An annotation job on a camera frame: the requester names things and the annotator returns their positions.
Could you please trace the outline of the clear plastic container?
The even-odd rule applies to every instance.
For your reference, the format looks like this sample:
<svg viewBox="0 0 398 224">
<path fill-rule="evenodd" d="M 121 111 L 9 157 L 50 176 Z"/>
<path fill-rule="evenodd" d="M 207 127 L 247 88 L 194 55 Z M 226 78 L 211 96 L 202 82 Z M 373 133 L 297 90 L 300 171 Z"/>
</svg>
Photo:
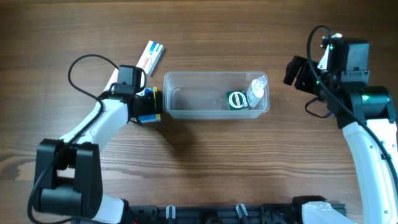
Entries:
<svg viewBox="0 0 398 224">
<path fill-rule="evenodd" d="M 231 111 L 228 91 L 246 91 L 264 72 L 169 72 L 164 77 L 164 111 L 175 119 L 256 119 L 270 108 L 269 87 L 254 107 Z"/>
</svg>

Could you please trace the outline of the white blue Panadol box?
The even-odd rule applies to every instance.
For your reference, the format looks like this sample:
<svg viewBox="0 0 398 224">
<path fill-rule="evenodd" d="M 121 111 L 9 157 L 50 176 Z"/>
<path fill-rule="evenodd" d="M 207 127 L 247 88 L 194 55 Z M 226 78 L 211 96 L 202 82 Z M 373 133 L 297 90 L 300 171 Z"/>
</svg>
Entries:
<svg viewBox="0 0 398 224">
<path fill-rule="evenodd" d="M 136 66 L 143 69 L 146 75 L 150 77 L 158 64 L 163 51 L 164 46 L 162 44 L 151 40 L 148 41 Z"/>
</svg>

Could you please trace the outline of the green square small box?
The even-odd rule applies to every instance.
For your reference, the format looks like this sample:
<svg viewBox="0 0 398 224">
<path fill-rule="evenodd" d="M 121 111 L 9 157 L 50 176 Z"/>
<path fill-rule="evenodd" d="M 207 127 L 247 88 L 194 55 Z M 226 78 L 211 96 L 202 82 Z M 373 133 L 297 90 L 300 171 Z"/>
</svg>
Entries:
<svg viewBox="0 0 398 224">
<path fill-rule="evenodd" d="M 244 90 L 228 91 L 226 93 L 226 102 L 231 111 L 242 111 L 249 108 Z"/>
</svg>

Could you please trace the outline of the blue yellow VapoDrops box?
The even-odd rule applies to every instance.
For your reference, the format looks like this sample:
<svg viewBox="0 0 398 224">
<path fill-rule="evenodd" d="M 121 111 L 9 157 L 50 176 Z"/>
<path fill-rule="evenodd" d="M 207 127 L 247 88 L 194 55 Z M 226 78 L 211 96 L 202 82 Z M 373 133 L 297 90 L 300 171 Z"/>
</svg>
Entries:
<svg viewBox="0 0 398 224">
<path fill-rule="evenodd" d="M 138 117 L 141 123 L 155 123 L 161 121 L 163 112 L 162 92 L 157 87 L 146 88 L 138 93 L 140 99 L 144 101 L 144 114 Z"/>
</svg>

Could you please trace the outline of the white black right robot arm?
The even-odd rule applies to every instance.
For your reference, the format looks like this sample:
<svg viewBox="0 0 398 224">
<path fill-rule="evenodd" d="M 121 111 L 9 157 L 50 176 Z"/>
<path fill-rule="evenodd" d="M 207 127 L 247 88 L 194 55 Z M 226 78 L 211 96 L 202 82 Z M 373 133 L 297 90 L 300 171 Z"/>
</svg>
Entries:
<svg viewBox="0 0 398 224">
<path fill-rule="evenodd" d="M 298 55 L 284 83 L 315 95 L 335 115 L 351 151 L 365 223 L 397 223 L 397 115 L 390 91 L 368 84 L 369 42 L 324 37 L 325 54 L 310 63 Z"/>
</svg>

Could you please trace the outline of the white Hansaplast box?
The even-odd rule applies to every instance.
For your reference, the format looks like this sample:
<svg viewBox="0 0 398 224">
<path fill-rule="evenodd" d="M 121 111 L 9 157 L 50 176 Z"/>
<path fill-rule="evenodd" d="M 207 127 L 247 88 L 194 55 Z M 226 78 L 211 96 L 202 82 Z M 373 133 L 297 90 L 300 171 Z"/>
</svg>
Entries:
<svg viewBox="0 0 398 224">
<path fill-rule="evenodd" d="M 118 80 L 118 73 L 119 70 L 117 68 L 114 69 L 114 72 L 112 73 L 107 85 L 104 88 L 104 91 L 110 91 L 113 92 L 114 91 L 114 86 L 117 83 Z"/>
</svg>

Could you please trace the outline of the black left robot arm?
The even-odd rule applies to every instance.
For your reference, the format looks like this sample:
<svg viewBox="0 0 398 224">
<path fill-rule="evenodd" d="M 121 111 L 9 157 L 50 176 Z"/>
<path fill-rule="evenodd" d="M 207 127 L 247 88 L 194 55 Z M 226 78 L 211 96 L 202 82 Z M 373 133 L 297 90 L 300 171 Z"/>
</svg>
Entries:
<svg viewBox="0 0 398 224">
<path fill-rule="evenodd" d="M 33 212 L 65 216 L 66 222 L 135 223 L 127 200 L 104 194 L 100 153 L 109 140 L 140 116 L 160 113 L 157 93 L 142 95 L 146 73 L 121 65 L 111 91 L 95 97 L 94 110 L 60 139 L 44 139 L 37 148 L 34 187 L 27 204 Z"/>
</svg>

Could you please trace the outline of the white bottle clear cap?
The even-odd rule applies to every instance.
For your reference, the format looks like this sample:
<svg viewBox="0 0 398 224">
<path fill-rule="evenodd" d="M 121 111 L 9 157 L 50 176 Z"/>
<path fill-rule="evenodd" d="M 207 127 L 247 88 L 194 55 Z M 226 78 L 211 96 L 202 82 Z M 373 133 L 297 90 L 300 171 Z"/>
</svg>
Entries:
<svg viewBox="0 0 398 224">
<path fill-rule="evenodd" d="M 254 108 L 258 104 L 260 99 L 264 96 L 264 89 L 266 85 L 267 85 L 267 78 L 265 75 L 257 79 L 254 79 L 251 82 L 248 90 L 246 91 L 248 105 L 251 108 Z"/>
</svg>

